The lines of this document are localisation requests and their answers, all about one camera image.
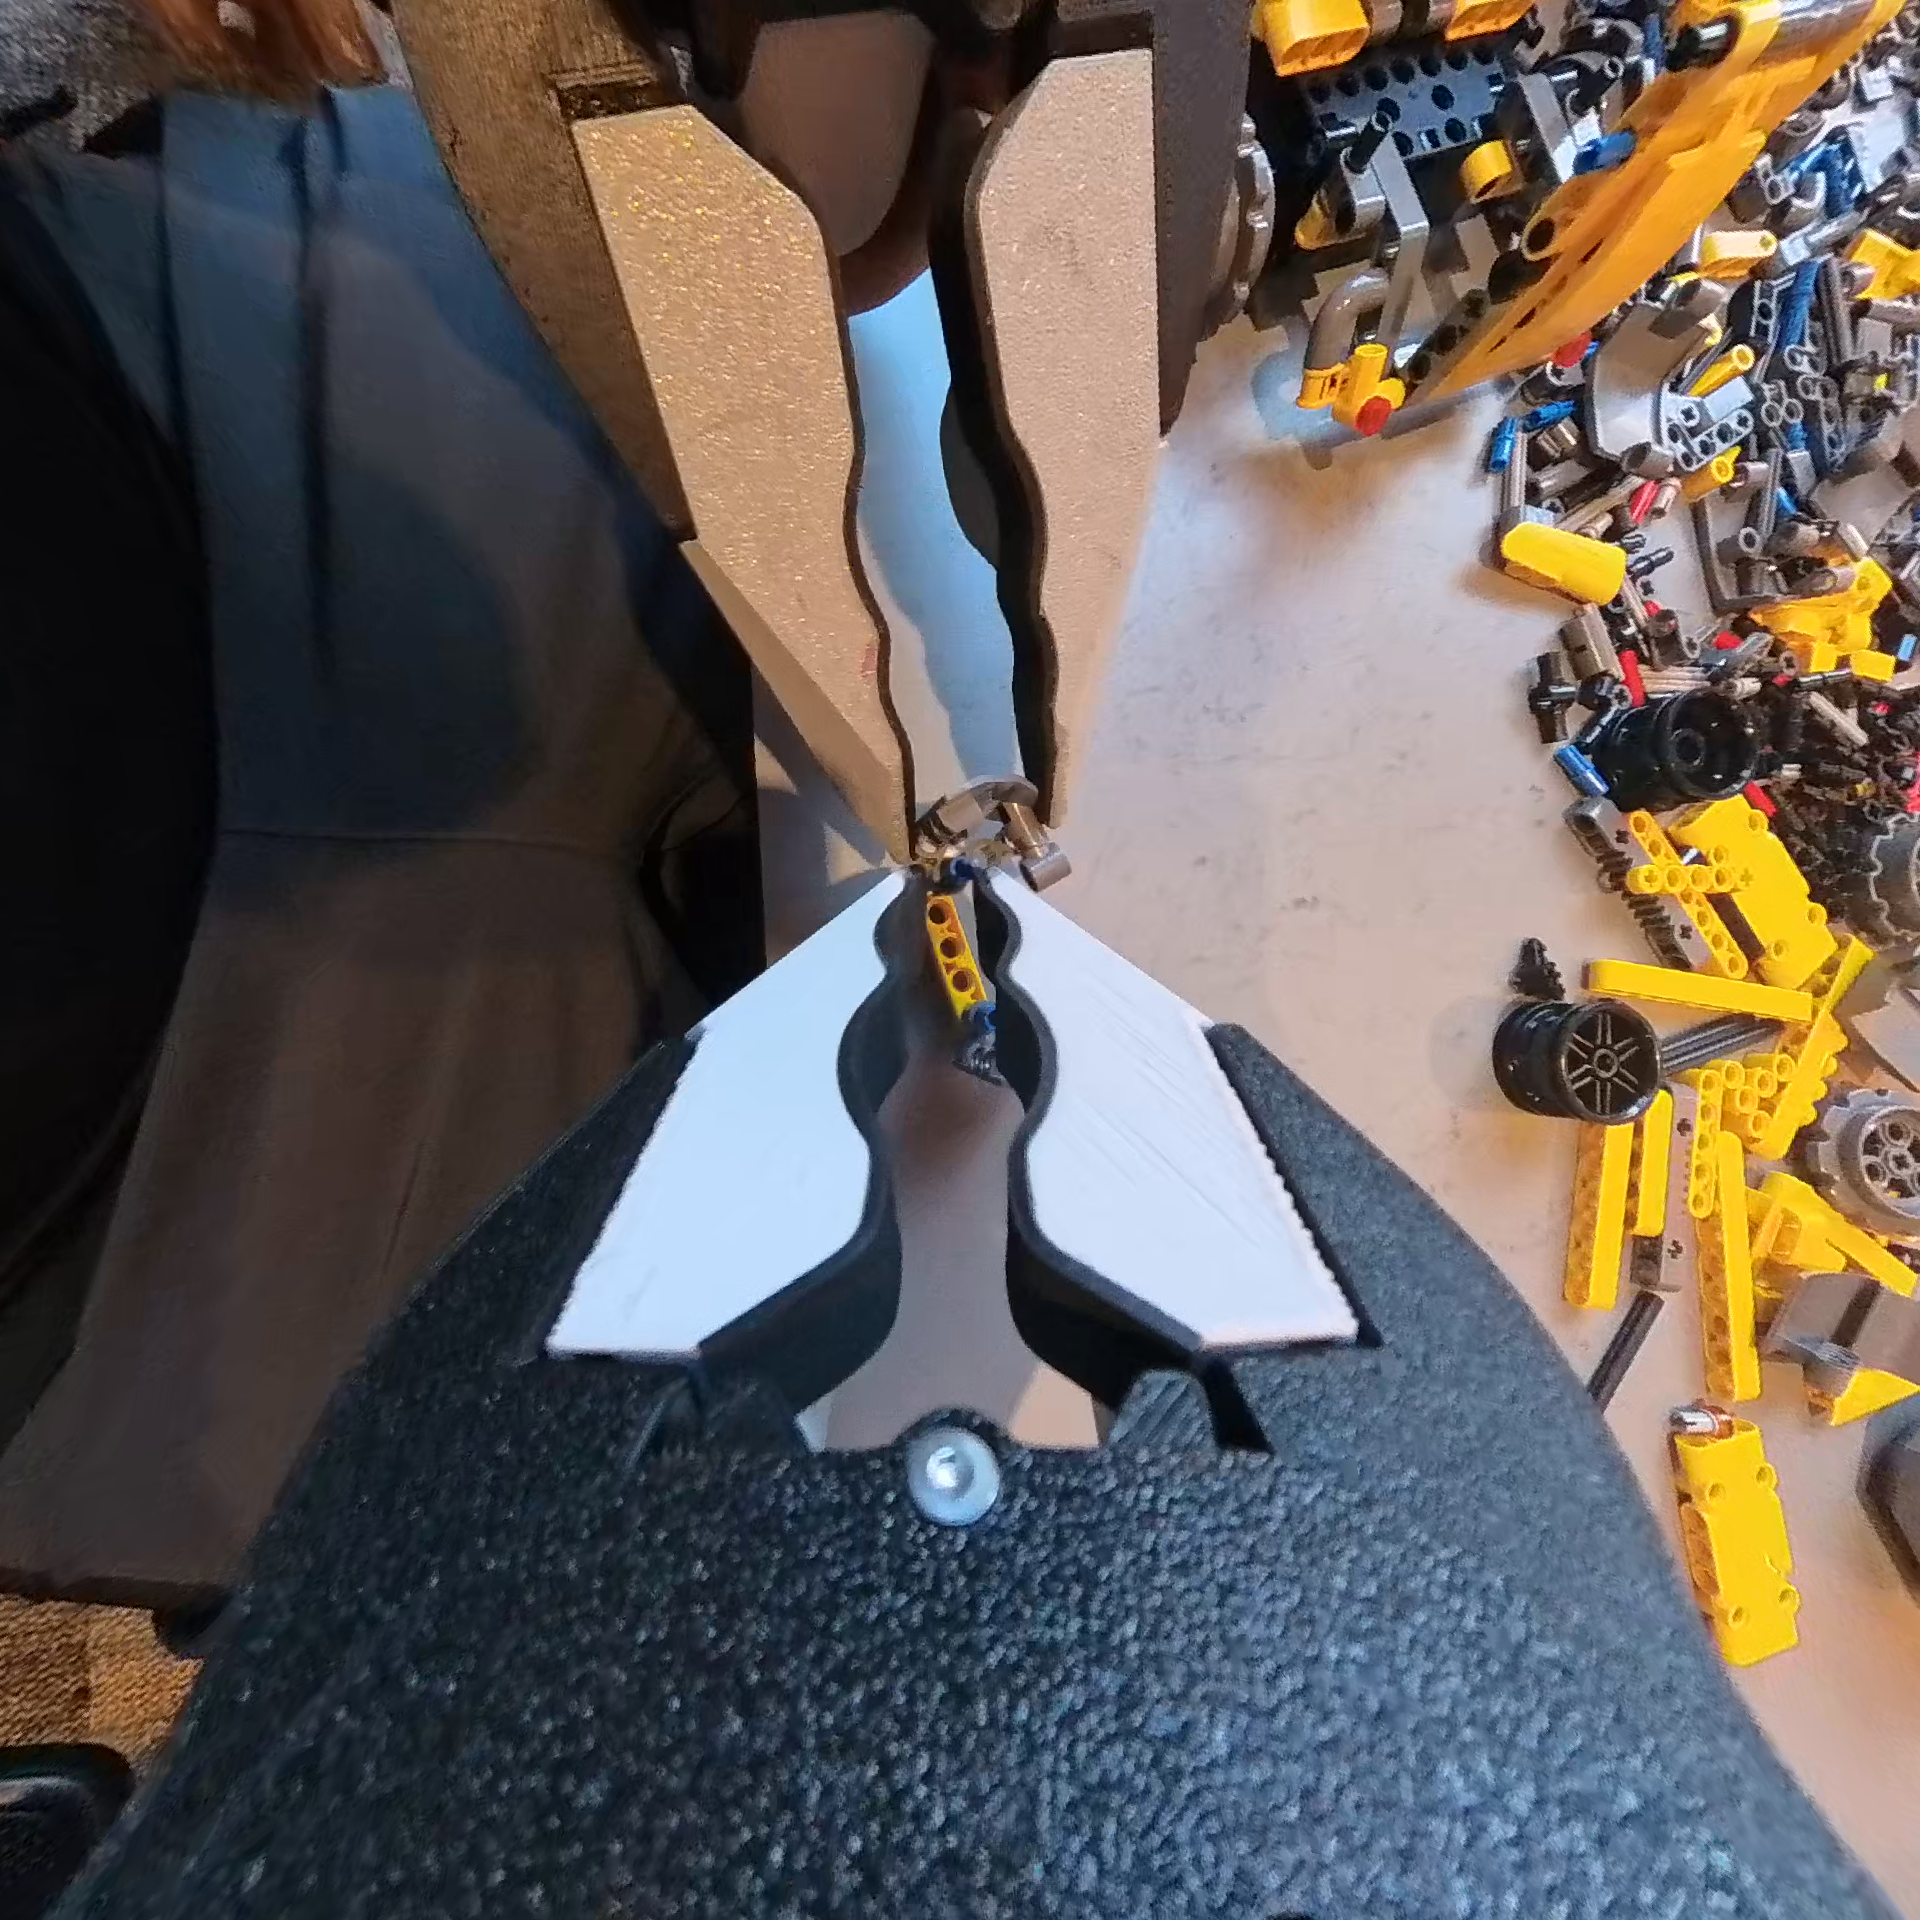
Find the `long yellow holed toy block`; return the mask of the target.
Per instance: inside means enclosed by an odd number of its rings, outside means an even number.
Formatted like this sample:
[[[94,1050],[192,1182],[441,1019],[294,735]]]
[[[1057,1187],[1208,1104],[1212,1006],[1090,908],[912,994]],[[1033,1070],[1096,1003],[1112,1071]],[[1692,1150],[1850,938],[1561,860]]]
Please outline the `long yellow holed toy block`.
[[[1801,1600],[1761,1429],[1696,1400],[1670,1414],[1670,1447],[1688,1573],[1722,1656],[1752,1666],[1791,1651]]]

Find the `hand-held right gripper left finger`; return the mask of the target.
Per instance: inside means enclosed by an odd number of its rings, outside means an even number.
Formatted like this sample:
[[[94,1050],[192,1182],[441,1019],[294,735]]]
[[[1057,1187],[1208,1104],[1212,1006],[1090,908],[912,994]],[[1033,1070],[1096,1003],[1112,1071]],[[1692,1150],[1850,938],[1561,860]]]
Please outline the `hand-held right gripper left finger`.
[[[900,1295],[878,1109],[900,1074],[894,870],[702,1019],[546,1336],[553,1355],[857,1370]]]

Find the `grey toy hub block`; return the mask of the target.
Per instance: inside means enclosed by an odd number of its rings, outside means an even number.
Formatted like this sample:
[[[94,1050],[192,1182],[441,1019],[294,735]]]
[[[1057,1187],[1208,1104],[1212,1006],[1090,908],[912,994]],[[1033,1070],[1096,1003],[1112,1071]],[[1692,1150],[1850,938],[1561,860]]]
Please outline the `grey toy hub block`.
[[[1918,1595],[1918,1396],[1868,1419],[1858,1498],[1889,1560]]]

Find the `black chair base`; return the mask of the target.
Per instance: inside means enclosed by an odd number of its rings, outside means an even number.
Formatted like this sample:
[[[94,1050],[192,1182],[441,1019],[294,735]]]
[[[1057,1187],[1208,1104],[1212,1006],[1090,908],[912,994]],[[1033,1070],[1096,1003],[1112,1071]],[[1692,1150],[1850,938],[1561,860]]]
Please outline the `black chair base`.
[[[79,1876],[135,1787],[107,1744],[2,1749],[2,1918],[41,1918]]]

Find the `black toy wheel rim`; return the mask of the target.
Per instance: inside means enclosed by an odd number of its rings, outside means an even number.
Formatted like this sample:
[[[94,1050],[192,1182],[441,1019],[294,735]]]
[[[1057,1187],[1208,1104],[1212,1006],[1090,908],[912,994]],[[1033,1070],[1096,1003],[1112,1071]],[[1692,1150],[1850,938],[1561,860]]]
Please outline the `black toy wheel rim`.
[[[1737,701],[1715,687],[1651,694],[1617,712],[1586,750],[1620,810],[1680,810],[1739,795],[1761,742]]]

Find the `grey toy panel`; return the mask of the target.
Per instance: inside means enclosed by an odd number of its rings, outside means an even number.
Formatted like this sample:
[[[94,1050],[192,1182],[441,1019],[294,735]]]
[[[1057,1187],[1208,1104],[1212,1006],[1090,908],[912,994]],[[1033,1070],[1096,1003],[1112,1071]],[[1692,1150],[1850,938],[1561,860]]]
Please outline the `grey toy panel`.
[[[1801,1370],[1831,1424],[1889,1407],[1918,1388],[1918,1301],[1863,1274],[1808,1274],[1761,1336],[1766,1359]]]

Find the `grey desk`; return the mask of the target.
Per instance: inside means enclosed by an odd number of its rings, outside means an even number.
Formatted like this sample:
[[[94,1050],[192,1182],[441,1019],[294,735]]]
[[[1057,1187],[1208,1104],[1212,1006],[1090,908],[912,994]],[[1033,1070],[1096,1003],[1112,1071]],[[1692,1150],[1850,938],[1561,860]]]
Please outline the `grey desk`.
[[[1570,1126],[1512,1111],[1489,1066],[1505,978],[1540,938],[1568,986],[1643,952],[1563,827],[1567,780],[1526,712],[1552,637],[1540,595],[1479,563],[1479,390],[1384,438],[1295,406],[1306,325],[1201,350],[1135,597],[1060,831],[1057,893],[1099,942],[1260,1043],[1497,1260],[1584,1379],[1612,1315],[1563,1304]],[[857,530],[896,637],[920,787],[1012,764],[1009,642],[953,520],[931,279],[850,323],[868,468]],[[873,856],[762,703],[767,938],[798,944]],[[1024,1355],[984,1210],[1017,1104],[928,1054],[890,1096],[903,1307],[880,1355],[809,1412],[838,1447],[966,1404],[1038,1444],[1086,1444],[1088,1396]],[[1915,1915],[1915,1600],[1856,1492],[1880,1426],[1827,1429],[1799,1374],[1759,1407],[1784,1482],[1799,1647],[1735,1669],[1750,1709],[1905,1915]]]

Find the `person's left hand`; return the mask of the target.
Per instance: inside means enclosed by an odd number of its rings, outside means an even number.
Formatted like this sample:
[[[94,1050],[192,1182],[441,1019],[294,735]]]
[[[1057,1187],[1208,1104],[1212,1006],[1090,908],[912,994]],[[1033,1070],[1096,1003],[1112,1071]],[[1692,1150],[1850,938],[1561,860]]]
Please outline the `person's left hand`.
[[[752,47],[737,134],[811,207],[850,316],[928,264],[934,56],[931,27],[899,10],[769,20]]]

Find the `black spoked toy wheel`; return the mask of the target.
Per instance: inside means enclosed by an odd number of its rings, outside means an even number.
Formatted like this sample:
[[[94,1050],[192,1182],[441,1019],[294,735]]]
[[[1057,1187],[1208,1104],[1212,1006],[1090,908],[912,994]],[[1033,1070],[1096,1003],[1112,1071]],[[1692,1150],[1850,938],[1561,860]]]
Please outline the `black spoked toy wheel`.
[[[1526,998],[1494,1036],[1502,1095],[1522,1114],[1633,1123],[1663,1091],[1659,1037],[1617,998]]]

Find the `yellow curved toy panel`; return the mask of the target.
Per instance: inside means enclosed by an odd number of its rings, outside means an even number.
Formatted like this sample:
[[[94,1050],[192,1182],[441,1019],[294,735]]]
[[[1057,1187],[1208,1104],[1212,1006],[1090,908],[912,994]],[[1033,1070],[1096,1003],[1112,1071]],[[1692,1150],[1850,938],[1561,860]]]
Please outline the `yellow curved toy panel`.
[[[1575,534],[1545,519],[1502,519],[1497,563],[1522,586],[1606,608],[1626,586],[1628,555],[1614,541]]]

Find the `pile of small toy parts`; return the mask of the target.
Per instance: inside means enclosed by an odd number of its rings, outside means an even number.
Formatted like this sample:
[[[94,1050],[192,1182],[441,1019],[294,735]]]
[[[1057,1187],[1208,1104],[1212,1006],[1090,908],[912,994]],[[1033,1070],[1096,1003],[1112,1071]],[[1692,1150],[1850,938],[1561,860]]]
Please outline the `pile of small toy parts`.
[[[1619,543],[1527,710],[1580,795],[1648,696],[1755,728],[1743,791],[1830,900],[1844,834],[1915,814],[1915,4],[1791,112],[1675,260],[1522,387],[1489,472]]]

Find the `yellow toy vehicle model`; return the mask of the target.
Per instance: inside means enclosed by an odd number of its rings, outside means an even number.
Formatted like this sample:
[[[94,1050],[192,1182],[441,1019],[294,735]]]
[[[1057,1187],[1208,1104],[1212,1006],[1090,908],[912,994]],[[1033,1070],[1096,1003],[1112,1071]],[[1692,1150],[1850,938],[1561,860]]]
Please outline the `yellow toy vehicle model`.
[[[1310,309],[1358,436],[1548,360],[1675,255],[1894,2],[1254,4],[1228,292]]]

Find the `grey toy wheel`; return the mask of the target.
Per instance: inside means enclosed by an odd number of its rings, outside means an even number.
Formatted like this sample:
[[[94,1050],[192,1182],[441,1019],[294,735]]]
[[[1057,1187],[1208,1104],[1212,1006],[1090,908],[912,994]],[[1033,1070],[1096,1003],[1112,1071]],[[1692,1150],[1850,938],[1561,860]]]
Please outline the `grey toy wheel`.
[[[1830,912],[1872,946],[1918,942],[1918,815],[1844,834],[1834,855]]]
[[[1793,1151],[1817,1194],[1854,1223],[1918,1242],[1918,1095],[1839,1093]]]

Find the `black toy axle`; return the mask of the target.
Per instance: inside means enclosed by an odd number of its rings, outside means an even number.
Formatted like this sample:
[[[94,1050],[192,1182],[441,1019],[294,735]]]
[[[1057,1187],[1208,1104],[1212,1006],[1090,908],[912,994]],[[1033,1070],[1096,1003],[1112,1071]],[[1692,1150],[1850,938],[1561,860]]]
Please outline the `black toy axle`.
[[[1595,1411],[1607,1411],[1666,1307],[1659,1290],[1634,1286],[1588,1379]]]

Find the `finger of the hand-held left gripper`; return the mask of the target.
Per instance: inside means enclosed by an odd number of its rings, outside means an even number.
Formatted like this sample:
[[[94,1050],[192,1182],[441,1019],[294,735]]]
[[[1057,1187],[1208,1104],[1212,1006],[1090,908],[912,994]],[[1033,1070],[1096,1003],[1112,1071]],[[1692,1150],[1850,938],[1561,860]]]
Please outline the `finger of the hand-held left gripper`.
[[[915,781],[857,554],[863,442],[825,237],[691,106],[572,125],[694,534],[689,560],[891,860]]]
[[[1065,818],[1161,451],[1155,71],[1050,62],[993,122],[960,213],[1015,727]]]

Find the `grey toy plate with blue pins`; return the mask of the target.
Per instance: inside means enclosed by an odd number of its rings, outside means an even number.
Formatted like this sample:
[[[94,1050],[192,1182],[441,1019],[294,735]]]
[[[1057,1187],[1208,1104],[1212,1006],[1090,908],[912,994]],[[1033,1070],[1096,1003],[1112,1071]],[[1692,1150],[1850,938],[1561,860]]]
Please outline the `grey toy plate with blue pins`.
[[[915,860],[940,866],[1012,863],[1038,893],[1065,879],[1073,861],[1041,818],[1041,791],[1024,778],[982,778],[923,810],[915,826]]]

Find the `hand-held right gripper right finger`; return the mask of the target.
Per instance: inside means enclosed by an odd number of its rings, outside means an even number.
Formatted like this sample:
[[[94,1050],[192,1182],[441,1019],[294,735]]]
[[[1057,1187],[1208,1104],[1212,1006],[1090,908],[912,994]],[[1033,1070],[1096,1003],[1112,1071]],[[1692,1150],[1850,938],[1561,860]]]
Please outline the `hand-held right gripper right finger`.
[[[1344,1346],[1358,1315],[1212,1045],[1212,1021],[1020,879],[977,888],[999,1070],[1015,1324],[1099,1404],[1180,1372]]]

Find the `short yellow toy beam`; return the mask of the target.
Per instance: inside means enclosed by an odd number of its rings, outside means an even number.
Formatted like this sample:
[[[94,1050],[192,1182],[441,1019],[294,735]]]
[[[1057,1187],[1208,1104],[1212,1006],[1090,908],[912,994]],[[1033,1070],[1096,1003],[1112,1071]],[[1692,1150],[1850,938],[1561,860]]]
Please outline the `short yellow toy beam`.
[[[993,1003],[993,990],[979,970],[953,888],[931,887],[926,892],[923,930],[951,1014],[955,1021],[968,1024],[977,1016],[977,1007]]]

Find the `wooden post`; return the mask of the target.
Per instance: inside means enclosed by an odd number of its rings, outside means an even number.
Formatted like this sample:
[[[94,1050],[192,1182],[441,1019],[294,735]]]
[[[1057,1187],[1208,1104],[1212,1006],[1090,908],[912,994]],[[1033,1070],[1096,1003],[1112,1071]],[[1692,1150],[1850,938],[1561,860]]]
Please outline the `wooden post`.
[[[150,2],[147,12],[190,74],[230,90],[302,98],[387,77],[356,2]]]

